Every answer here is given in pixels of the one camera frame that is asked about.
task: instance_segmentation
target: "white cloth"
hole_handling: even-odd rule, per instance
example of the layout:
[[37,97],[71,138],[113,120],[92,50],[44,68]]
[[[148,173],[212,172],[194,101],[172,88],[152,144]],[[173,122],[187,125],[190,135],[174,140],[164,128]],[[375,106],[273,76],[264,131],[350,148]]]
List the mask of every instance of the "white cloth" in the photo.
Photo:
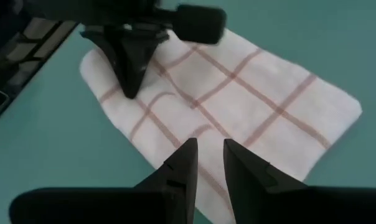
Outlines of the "white cloth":
[[170,35],[135,100],[124,97],[101,50],[87,53],[80,71],[110,121],[155,168],[198,138],[196,207],[214,223],[234,222],[225,138],[303,180],[362,112],[344,91],[229,30],[218,46]]

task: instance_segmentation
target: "fabric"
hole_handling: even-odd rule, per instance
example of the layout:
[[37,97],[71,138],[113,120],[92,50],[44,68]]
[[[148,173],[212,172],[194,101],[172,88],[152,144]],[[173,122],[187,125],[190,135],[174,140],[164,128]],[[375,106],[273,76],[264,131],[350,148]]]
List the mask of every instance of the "fabric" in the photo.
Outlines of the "fabric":
[[234,222],[225,138],[304,180],[362,112],[344,91],[229,30],[218,46],[170,36],[135,100],[124,97],[101,50],[87,53],[80,71],[110,121],[154,168],[188,138],[198,139],[196,207],[213,223]]

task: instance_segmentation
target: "teal table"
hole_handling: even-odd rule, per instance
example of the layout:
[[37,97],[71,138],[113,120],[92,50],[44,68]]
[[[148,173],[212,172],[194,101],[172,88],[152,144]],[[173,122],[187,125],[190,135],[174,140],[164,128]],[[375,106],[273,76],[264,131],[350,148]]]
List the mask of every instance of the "teal table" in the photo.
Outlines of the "teal table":
[[[376,0],[204,2],[223,7],[234,32],[362,103],[360,120],[306,183],[376,187]],[[92,47],[74,32],[1,117],[0,224],[9,223],[9,203],[23,191],[128,187],[154,170],[107,120],[80,78],[80,61]],[[195,221],[207,223],[199,212]]]

